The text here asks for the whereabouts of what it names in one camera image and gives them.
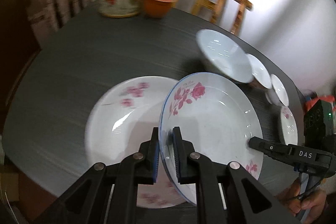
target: cable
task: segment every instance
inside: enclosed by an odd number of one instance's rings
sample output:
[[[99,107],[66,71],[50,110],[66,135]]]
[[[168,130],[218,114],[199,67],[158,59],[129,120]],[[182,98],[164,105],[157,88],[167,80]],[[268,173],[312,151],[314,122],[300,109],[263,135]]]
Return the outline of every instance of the cable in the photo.
[[[8,197],[7,197],[7,193],[6,193],[6,191],[5,191],[5,196],[6,196],[6,199],[7,199],[8,206],[9,206],[10,210],[12,211],[13,216],[15,217],[16,223],[19,224],[19,222],[17,221],[16,215],[14,214],[14,211],[13,211],[11,205],[9,204],[9,201],[8,201]]]
[[[315,183],[314,186],[311,187],[310,189],[305,190],[302,194],[297,195],[297,196],[294,196],[294,197],[292,197],[292,198],[289,198],[289,199],[287,199],[286,201],[291,201],[291,200],[294,200],[294,199],[300,199],[300,198],[302,198],[303,196],[308,196],[308,195],[310,195],[313,191],[315,191],[316,187],[318,187],[318,185],[321,184],[321,182],[322,182],[323,179],[324,179],[324,176],[321,177],[320,180],[319,180],[317,183]]]

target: white bowl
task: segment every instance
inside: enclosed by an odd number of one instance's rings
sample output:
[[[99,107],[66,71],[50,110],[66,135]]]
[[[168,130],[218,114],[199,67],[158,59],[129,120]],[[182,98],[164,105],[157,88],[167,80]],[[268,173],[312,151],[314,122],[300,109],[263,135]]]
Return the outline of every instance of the white bowl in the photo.
[[[281,108],[278,128],[279,128],[280,141],[283,144],[297,145],[298,136],[297,136],[296,122],[291,110],[286,106],[283,106]]]
[[[252,54],[246,54],[252,67],[252,75],[266,89],[272,88],[271,77],[258,58]]]
[[[159,125],[164,100],[176,80],[144,76],[122,82],[108,90],[95,104],[85,128],[85,148],[89,165],[121,162],[151,139]],[[176,192],[159,162],[157,182],[138,186],[137,206],[165,208],[185,200]]]
[[[231,38],[206,29],[197,32],[196,40],[205,58],[221,74],[241,83],[252,81],[250,62],[245,52]]]
[[[289,106],[288,94],[280,79],[276,75],[271,74],[271,82],[272,89],[265,92],[268,102],[278,106]]]
[[[246,95],[223,76],[199,72],[180,80],[168,94],[161,112],[159,144],[167,174],[186,200],[196,204],[194,184],[177,182],[171,131],[180,127],[182,138],[214,162],[238,161],[256,179],[263,153],[251,149],[251,137],[262,138],[258,117]]]

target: dark gray table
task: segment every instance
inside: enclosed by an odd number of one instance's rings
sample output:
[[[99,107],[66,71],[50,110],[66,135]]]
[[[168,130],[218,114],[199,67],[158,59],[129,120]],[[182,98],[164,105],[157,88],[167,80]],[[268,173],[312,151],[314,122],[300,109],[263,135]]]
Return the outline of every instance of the dark gray table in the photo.
[[[84,130],[97,100],[130,78],[160,75],[179,80],[204,71],[195,34],[206,28],[232,38],[281,79],[302,143],[303,111],[294,83],[249,44],[180,10],[172,9],[161,20],[110,19],[101,17],[97,3],[92,3],[50,37],[24,76],[4,127],[6,154],[31,179],[59,196],[89,167]],[[239,87],[256,110],[263,137],[278,141],[279,108],[269,105],[263,92]],[[275,194],[296,176],[292,167],[265,156],[259,181]],[[188,204],[159,211],[138,208],[137,213],[138,223],[157,221],[158,215],[170,223],[196,221],[196,209]]]

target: human hand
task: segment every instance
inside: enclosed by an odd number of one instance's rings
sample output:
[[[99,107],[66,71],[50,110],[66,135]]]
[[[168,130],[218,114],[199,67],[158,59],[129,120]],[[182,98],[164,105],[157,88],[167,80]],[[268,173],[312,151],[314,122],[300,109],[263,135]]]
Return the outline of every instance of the human hand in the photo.
[[[298,199],[288,201],[288,199],[297,196],[300,193],[300,187],[300,182],[296,179],[290,187],[283,190],[276,196],[276,198],[281,204],[288,208],[293,216],[300,212],[300,210],[310,209],[310,212],[303,224],[311,224],[322,214],[327,195],[323,190],[316,190],[302,202]]]
[[[322,214],[326,203],[327,194],[323,190],[316,190],[301,202],[301,209],[310,209],[303,224],[311,224]]]

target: bowl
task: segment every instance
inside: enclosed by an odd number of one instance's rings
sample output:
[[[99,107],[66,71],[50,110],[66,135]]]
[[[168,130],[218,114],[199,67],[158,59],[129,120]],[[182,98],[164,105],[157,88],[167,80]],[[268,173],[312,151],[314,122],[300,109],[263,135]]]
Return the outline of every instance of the bowl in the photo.
[[[145,13],[153,18],[162,18],[177,0],[144,0]]]
[[[195,151],[214,162],[239,162],[258,179],[263,153],[251,149],[251,137],[262,138],[258,117],[246,95],[229,79],[209,72],[188,75],[168,94],[159,123],[159,145],[164,168],[176,190],[196,204],[194,184],[177,181],[171,139],[174,127]]]
[[[291,110],[286,106],[283,106],[280,110],[278,129],[279,129],[280,141],[283,144],[297,145],[298,135],[297,135],[296,122]]]
[[[250,61],[231,38],[220,32],[205,29],[197,32],[196,40],[209,71],[241,83],[253,80]]]
[[[249,84],[254,88],[267,90],[272,88],[271,77],[261,61],[252,54],[246,54],[252,68],[254,79]]]
[[[176,80],[144,76],[122,82],[108,90],[95,104],[85,128],[85,150],[89,165],[121,162],[139,151],[159,125],[160,111]],[[165,208],[185,200],[170,182],[162,161],[154,185],[138,186],[137,206]]]
[[[277,106],[289,106],[288,94],[280,79],[271,74],[271,82],[272,88],[265,92],[267,101]]]

